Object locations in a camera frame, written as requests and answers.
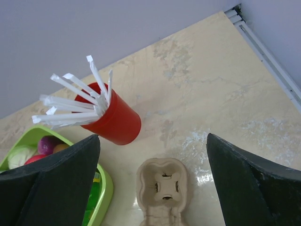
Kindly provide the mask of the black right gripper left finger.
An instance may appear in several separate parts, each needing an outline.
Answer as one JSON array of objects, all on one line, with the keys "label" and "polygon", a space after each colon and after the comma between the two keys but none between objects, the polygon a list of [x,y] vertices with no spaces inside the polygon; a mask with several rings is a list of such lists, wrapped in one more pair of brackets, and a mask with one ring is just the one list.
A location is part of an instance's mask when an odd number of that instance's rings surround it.
[{"label": "black right gripper left finger", "polygon": [[100,154],[91,135],[0,175],[2,226],[80,226]]}]

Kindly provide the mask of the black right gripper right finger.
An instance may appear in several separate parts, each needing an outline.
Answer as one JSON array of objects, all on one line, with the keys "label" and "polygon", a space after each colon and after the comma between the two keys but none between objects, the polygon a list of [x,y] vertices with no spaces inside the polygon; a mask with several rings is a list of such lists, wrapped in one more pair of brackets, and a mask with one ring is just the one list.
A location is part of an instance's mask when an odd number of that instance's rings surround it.
[{"label": "black right gripper right finger", "polygon": [[301,172],[245,151],[215,134],[207,155],[227,226],[299,226]]}]

